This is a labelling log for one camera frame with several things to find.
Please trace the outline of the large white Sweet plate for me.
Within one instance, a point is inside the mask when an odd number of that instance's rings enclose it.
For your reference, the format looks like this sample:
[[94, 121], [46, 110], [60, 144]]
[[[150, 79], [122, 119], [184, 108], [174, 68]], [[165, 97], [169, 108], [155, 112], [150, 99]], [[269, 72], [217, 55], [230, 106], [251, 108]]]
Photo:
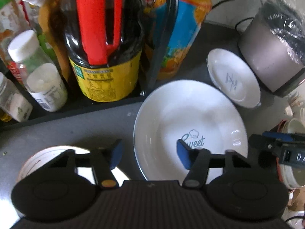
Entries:
[[137, 164], [146, 180], [178, 180], [188, 170], [177, 154], [177, 141], [213, 154], [227, 149], [248, 155], [248, 137], [233, 103], [216, 88], [193, 80], [173, 81], [143, 102], [133, 131]]

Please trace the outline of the small white Bakery plate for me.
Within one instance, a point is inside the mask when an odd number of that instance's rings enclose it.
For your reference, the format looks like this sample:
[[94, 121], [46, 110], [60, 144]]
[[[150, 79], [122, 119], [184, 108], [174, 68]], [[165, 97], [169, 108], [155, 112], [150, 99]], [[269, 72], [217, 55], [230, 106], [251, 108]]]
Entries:
[[250, 67], [239, 56], [226, 49], [211, 50], [206, 58], [214, 85], [235, 104], [255, 108], [261, 101], [261, 90]]

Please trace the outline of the black metal shelf rack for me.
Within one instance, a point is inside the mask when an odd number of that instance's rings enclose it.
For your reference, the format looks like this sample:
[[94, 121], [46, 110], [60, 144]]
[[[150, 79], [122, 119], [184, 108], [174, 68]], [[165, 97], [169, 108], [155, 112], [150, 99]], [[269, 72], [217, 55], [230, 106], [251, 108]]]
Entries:
[[51, 120], [144, 101], [144, 99], [153, 91], [154, 85], [157, 81], [157, 74], [161, 67], [163, 57], [166, 53], [166, 47], [168, 46], [176, 22], [178, 7], [179, 0], [166, 0], [165, 15], [162, 22], [163, 29], [157, 38], [156, 48], [153, 51], [152, 61], [149, 63], [149, 68], [147, 71], [140, 71], [135, 89], [130, 95], [119, 101], [106, 103], [92, 101], [81, 94], [76, 81], [73, 81], [69, 87], [75, 97], [69, 95], [67, 103], [58, 112], [47, 112], [39, 106], [37, 102], [35, 102], [33, 97], [31, 97], [31, 95], [18, 83], [10, 71], [5, 72], [5, 76], [13, 81], [22, 95], [25, 96], [25, 98], [33, 105], [34, 109], [30, 114], [30, 118], [26, 122], [19, 123], [13, 119], [7, 123], [1, 122], [1, 131], [13, 130]]

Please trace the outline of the grey rice cooker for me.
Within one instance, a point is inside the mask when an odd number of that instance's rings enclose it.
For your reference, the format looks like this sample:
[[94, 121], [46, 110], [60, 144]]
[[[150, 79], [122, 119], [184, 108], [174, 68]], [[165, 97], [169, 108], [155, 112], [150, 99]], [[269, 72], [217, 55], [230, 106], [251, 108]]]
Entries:
[[238, 42], [261, 83], [285, 97], [304, 81], [304, 17], [284, 0], [267, 0]]

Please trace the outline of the white cap seasoning jar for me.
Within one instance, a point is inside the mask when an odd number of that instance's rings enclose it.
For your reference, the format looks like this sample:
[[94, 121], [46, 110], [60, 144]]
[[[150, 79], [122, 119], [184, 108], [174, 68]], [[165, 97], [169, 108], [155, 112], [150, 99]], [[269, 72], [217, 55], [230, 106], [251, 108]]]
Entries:
[[7, 51], [30, 95], [46, 111], [60, 110], [67, 102], [68, 93], [57, 67], [40, 46], [35, 31], [26, 30], [14, 37]]

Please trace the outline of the small clear spice jar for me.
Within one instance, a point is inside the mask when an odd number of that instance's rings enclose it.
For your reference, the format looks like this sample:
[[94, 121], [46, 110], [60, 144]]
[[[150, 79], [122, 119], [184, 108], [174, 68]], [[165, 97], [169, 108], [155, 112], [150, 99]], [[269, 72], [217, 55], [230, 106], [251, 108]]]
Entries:
[[33, 110], [33, 106], [3, 73], [1, 73], [1, 109], [17, 122], [27, 121]]

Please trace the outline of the dark soy sauce bottle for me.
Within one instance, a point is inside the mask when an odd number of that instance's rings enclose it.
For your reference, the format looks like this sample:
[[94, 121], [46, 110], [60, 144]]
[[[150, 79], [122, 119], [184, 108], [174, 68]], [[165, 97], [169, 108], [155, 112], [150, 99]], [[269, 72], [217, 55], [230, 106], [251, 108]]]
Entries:
[[63, 0], [65, 43], [82, 93], [114, 102], [136, 87], [144, 29], [140, 0]]

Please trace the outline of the orange juice bottle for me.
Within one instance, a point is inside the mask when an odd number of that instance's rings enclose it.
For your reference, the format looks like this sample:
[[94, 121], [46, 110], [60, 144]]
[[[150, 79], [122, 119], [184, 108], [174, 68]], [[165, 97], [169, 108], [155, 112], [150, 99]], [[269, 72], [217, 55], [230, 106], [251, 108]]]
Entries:
[[178, 72], [211, 8], [211, 0], [179, 0], [174, 29], [158, 73], [159, 80], [169, 79]]

